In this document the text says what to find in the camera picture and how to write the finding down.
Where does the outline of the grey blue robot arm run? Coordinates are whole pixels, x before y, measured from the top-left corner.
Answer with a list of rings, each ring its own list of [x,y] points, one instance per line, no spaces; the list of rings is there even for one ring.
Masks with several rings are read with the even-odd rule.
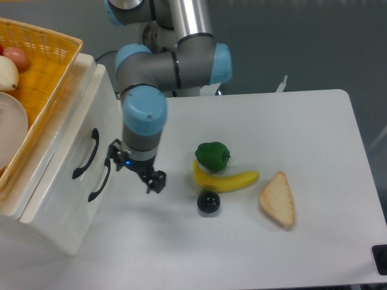
[[[129,44],[115,57],[115,77],[122,104],[122,138],[109,147],[117,169],[135,172],[148,192],[159,193],[166,174],[154,160],[167,120],[165,92],[224,83],[232,76],[229,47],[216,42],[206,1],[105,1],[117,25],[154,21],[171,31],[174,43],[161,53]]]

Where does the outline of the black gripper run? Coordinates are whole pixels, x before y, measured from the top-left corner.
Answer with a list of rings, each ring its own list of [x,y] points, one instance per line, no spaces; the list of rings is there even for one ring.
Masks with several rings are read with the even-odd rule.
[[[160,193],[166,185],[166,173],[154,170],[155,149],[140,152],[124,149],[124,144],[115,139],[108,147],[108,158],[116,165],[116,171],[127,168],[138,174],[140,179],[146,183],[146,193]]]

